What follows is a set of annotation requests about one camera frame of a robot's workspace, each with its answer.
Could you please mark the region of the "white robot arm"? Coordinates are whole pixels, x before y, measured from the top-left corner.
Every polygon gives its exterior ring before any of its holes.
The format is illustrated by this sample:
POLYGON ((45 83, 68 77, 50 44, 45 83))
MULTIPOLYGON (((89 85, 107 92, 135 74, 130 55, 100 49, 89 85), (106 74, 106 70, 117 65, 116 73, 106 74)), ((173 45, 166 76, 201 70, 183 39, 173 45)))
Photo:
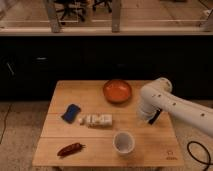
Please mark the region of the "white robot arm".
POLYGON ((213 138, 213 109, 172 94, 172 84, 164 77, 153 80, 140 89, 137 113, 153 124, 161 111, 185 121, 213 138))

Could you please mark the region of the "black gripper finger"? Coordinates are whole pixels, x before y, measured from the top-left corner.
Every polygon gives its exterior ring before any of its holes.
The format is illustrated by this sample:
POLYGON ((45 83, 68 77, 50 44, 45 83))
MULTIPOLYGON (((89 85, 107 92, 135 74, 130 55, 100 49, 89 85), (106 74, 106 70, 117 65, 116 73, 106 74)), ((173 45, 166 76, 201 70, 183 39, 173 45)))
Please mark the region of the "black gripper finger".
POLYGON ((149 123, 150 125, 152 125, 152 124, 157 120, 157 118, 160 116, 161 112, 162 112, 162 109, 158 109, 158 110, 156 111, 154 117, 153 117, 152 119, 150 119, 148 123, 149 123))

